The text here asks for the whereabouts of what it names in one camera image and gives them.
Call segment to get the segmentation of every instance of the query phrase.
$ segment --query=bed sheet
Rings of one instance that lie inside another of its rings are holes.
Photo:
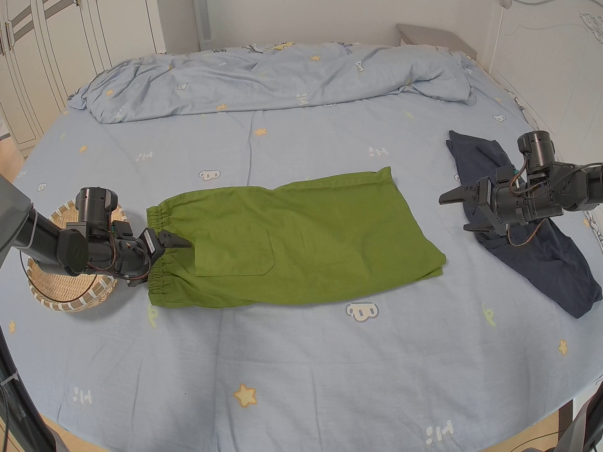
[[[463,231],[460,204],[438,205],[458,185],[450,129],[498,140],[516,166],[531,129],[484,71],[465,71],[473,107],[403,93],[113,125],[66,110],[15,181],[44,215],[80,187],[108,187],[138,234],[145,209],[177,193],[390,166],[448,262],[441,277],[354,303],[161,309],[145,286],[119,283],[69,314],[36,302],[12,250],[0,322],[15,324],[8,346],[40,412],[112,451],[470,452],[595,381],[601,304],[572,318]],[[555,222],[603,283],[583,219]]]

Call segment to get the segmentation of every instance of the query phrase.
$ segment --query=green pants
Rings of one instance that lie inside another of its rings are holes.
[[[446,262],[390,168],[188,192],[147,209],[147,220],[192,243],[149,274],[151,303],[170,308],[350,300],[439,276]]]

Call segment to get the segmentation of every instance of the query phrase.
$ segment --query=nightstand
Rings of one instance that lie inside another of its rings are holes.
[[[437,47],[448,47],[450,52],[460,50],[461,52],[465,52],[472,59],[475,59],[478,56],[478,53],[475,50],[452,32],[429,28],[427,26],[406,24],[398,24],[396,27],[400,32],[400,45],[426,44]]]

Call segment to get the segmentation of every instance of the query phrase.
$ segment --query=patch pocket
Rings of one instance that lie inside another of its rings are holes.
[[[256,222],[197,233],[197,276],[264,275],[273,266],[268,230]]]

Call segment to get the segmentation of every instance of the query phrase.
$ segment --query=white headboard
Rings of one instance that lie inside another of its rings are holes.
[[[564,161],[603,161],[603,0],[494,0],[480,61]]]

